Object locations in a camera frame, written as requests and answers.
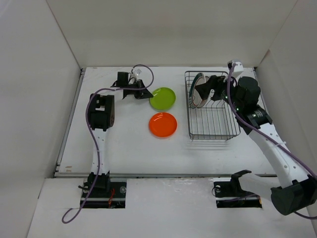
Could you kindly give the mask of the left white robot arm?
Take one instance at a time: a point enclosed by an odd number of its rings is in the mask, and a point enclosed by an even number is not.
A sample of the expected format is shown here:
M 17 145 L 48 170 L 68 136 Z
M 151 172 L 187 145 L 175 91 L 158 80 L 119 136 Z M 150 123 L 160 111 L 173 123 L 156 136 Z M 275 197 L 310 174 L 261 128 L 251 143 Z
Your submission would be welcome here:
M 136 99 L 152 98 L 152 93 L 139 78 L 141 71 L 119 72 L 117 80 L 110 88 L 102 88 L 90 95 L 85 111 L 86 124 L 92 136 L 95 150 L 91 172 L 84 187 L 89 195 L 104 197 L 110 193 L 110 162 L 106 155 L 106 132 L 114 125 L 114 95 L 101 95 L 102 91 L 123 91 L 123 98 L 133 95 Z

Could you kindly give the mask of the green rimmed white plate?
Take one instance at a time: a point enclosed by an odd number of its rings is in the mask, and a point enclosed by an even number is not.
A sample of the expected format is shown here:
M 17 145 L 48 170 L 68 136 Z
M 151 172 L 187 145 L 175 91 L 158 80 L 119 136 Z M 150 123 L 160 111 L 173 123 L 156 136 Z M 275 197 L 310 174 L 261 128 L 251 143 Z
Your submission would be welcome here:
M 198 85 L 204 84 L 205 82 L 206 82 L 205 75 L 202 72 L 199 72 L 193 79 L 193 82 L 190 87 L 189 99 L 188 99 L 190 108 L 196 109 L 196 108 L 202 107 L 204 101 L 195 87 Z

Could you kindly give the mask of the green plastic plate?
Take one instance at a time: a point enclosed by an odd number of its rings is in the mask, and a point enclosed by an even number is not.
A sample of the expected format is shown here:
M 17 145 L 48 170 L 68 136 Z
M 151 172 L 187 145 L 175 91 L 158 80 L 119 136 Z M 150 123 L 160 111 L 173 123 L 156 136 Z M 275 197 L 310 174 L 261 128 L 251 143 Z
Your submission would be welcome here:
M 149 102 L 152 108 L 157 111 L 169 110 L 176 101 L 175 92 L 168 87 L 160 87 L 152 92 L 153 97 Z

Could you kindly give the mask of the orange plastic plate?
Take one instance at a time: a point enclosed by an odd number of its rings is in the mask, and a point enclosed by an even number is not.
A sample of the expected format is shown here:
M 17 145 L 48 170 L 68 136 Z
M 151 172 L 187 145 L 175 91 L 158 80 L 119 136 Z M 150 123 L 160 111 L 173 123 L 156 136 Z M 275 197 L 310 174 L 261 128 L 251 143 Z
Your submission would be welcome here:
M 172 136 L 178 127 L 176 118 L 167 112 L 156 113 L 149 120 L 150 132 L 158 138 Z

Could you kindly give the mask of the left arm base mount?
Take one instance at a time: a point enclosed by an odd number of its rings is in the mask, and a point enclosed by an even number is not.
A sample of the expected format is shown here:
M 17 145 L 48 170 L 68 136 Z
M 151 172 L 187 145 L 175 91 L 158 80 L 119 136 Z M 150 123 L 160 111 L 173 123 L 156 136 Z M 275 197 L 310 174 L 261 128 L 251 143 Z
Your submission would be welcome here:
M 110 189 L 94 187 L 83 208 L 124 209 L 127 182 L 110 182 Z

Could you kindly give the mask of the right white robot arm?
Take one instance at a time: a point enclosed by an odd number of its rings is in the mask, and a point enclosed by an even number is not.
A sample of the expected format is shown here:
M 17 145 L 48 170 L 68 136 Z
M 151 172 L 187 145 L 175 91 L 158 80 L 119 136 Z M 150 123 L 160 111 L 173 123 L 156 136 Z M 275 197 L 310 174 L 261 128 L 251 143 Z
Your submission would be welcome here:
M 290 153 L 269 114 L 258 105 L 261 89 L 254 78 L 243 76 L 228 82 L 225 76 L 212 75 L 195 89 L 202 100 L 223 100 L 231 107 L 238 124 L 261 149 L 277 175 L 278 183 L 273 183 L 249 170 L 236 172 L 229 183 L 234 196 L 256 194 L 270 200 L 284 216 L 316 202 L 317 177 Z

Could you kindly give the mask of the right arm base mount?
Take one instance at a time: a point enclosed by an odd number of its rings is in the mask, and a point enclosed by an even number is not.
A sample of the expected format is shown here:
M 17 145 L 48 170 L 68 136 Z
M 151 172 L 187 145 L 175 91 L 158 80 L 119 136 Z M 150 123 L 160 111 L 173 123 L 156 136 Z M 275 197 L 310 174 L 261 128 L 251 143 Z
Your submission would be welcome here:
M 214 180 L 212 194 L 217 208 L 262 208 L 261 198 L 248 191 L 235 190 L 229 180 Z

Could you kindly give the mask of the orange sunburst patterned plate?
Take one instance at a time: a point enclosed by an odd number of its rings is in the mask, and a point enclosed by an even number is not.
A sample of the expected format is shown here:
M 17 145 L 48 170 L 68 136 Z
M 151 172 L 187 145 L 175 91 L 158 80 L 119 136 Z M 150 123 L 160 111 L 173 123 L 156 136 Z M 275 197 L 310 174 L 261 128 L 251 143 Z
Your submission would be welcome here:
M 207 81 L 209 80 L 209 78 L 210 78 L 210 77 L 205 76 L 205 82 L 207 82 Z M 202 100 L 202 101 L 200 102 L 200 104 L 198 105 L 198 108 L 202 108 L 202 107 L 207 103 L 208 99 L 209 99 L 209 97 L 207 97 L 207 99 L 205 99 L 205 100 Z

